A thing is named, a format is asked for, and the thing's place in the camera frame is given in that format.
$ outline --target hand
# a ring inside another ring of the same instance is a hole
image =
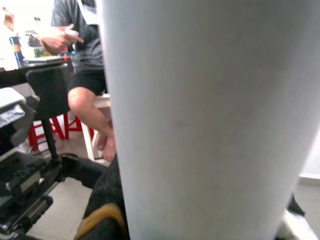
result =
[[[73,41],[84,43],[82,38],[65,32],[73,28],[73,24],[51,27],[40,36],[40,42],[52,54],[60,53],[62,49],[70,46]]]

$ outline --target knee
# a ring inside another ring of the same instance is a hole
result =
[[[77,116],[85,115],[91,107],[86,97],[72,90],[68,94],[68,104],[71,111]]]

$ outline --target black table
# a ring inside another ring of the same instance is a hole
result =
[[[64,63],[68,63],[70,68],[72,68],[72,63],[70,59],[66,59],[66,60],[61,59],[61,60],[54,60],[54,61],[42,62],[42,63],[32,63],[32,64],[25,63],[23,67],[18,69],[14,69],[10,71],[0,71],[0,89],[27,83],[26,73],[29,70],[43,69],[43,68],[58,66]]]

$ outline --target bare foot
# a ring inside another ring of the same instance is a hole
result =
[[[96,142],[96,148],[100,151],[103,151],[106,148],[108,137],[101,132],[99,132],[99,138]]]
[[[113,161],[113,159],[115,158],[116,155],[116,141],[115,141],[115,137],[111,136],[108,137],[106,140],[106,145],[103,151],[103,158],[111,163]]]

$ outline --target black chair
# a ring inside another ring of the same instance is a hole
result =
[[[42,122],[44,135],[52,159],[58,159],[55,141],[50,128],[50,118],[69,111],[67,87],[71,73],[67,63],[29,70],[26,79],[34,93],[39,96],[36,120]]]

